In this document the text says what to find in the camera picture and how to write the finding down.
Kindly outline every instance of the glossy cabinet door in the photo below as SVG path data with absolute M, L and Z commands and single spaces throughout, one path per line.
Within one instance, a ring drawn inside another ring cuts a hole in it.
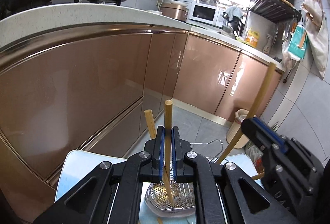
M 142 104 L 139 104 L 88 151 L 123 157 L 139 137 L 141 109 Z
M 0 129 L 32 170 L 46 178 L 142 97 L 150 40 L 125 34 L 75 41 L 0 75 Z
M 168 33 L 152 35 L 146 67 L 140 134 L 147 127 L 144 111 L 151 109 L 154 117 L 160 111 L 160 103 L 175 36 L 175 34 Z
M 240 55 L 232 78 L 215 115 L 233 122 L 235 117 L 234 113 L 237 110 L 249 110 L 257 96 L 266 71 L 266 65 L 247 55 Z M 266 96 L 256 113 L 257 116 L 260 116 L 267 106 L 280 78 L 281 74 L 275 72 Z
M 174 98 L 214 114 L 239 52 L 189 36 Z
M 164 102 L 171 100 L 174 94 L 175 85 L 178 80 L 179 71 L 184 55 L 184 47 L 187 41 L 187 34 L 176 34 L 171 53 L 170 63 L 167 69 L 160 110 L 164 108 Z

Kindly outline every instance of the towel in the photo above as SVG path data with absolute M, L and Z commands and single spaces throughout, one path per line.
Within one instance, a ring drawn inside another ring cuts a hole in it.
M 233 21 L 233 16 L 237 17 L 238 19 L 241 19 L 243 16 L 243 12 L 240 8 L 236 6 L 229 7 L 223 14 L 228 14 L 228 22 L 231 23 Z

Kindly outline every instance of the yellow container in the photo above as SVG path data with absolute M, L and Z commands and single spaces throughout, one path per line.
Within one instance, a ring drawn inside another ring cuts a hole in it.
M 256 48 L 259 37 L 260 37 L 259 32 L 250 29 L 246 36 L 245 42 L 248 43 L 248 45 L 250 45 L 251 47 Z

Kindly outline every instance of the plastic bag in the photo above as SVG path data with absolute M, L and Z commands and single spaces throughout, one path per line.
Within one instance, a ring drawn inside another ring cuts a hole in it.
M 300 59 L 304 59 L 307 44 L 309 43 L 308 36 L 306 35 L 305 27 L 303 23 L 299 22 L 296 30 L 294 31 L 293 37 L 290 41 L 288 52 L 290 53 L 290 57 L 298 57 Z
M 291 60 L 291 55 L 288 52 L 289 42 L 284 41 L 282 44 L 282 56 L 283 56 L 283 64 L 286 69 L 290 70 L 293 67 L 293 63 Z

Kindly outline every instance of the cloth bag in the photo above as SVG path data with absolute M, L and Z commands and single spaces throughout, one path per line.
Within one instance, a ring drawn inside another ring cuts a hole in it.
M 306 12 L 305 29 L 315 65 L 324 78 L 328 63 L 329 37 L 321 0 L 304 0 L 300 7 Z

